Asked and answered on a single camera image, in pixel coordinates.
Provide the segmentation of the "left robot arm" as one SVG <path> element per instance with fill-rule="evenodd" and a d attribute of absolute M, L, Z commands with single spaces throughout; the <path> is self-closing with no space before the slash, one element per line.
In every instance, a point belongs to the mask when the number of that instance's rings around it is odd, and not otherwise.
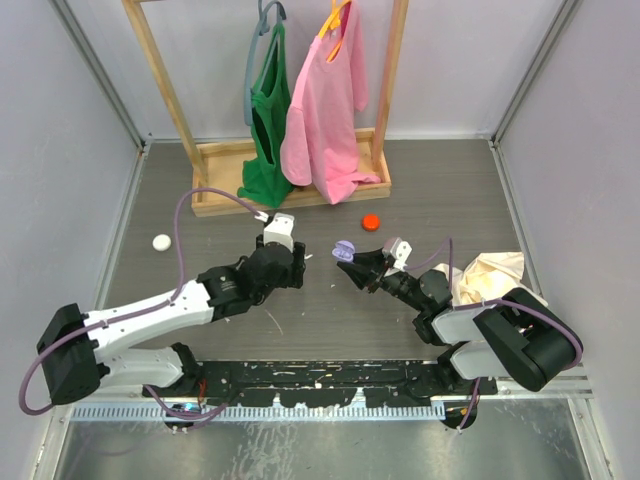
<path fill-rule="evenodd" d="M 170 291 L 110 311 L 59 308 L 36 344 L 53 405 L 82 400 L 100 388 L 148 384 L 178 396 L 194 393 L 199 366 L 175 344 L 159 351 L 138 344 L 191 326 L 248 312 L 276 289 L 303 285 L 306 246 L 256 239 L 256 249 L 231 265 L 212 267 Z"/>

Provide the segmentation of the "cream cloth bag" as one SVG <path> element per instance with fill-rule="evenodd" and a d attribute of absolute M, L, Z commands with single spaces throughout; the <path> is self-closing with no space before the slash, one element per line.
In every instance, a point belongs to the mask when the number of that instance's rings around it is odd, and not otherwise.
<path fill-rule="evenodd" d="M 523 288 L 547 306 L 546 300 L 522 283 L 524 272 L 522 252 L 481 253 L 464 270 L 453 268 L 452 304 L 476 304 L 502 298 L 512 289 Z"/>

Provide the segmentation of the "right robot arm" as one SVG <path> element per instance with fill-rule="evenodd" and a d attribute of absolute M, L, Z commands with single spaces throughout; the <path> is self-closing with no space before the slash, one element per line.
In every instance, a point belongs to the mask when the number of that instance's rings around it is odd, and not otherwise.
<path fill-rule="evenodd" d="M 538 392 L 582 361 L 576 333 L 522 287 L 455 306 L 444 272 L 430 269 L 416 278 L 388 250 L 355 253 L 337 266 L 358 289 L 382 290 L 417 312 L 412 324 L 418 337 L 448 348 L 438 358 L 438 379 L 449 393 L 462 393 L 478 378 L 501 376 Z"/>

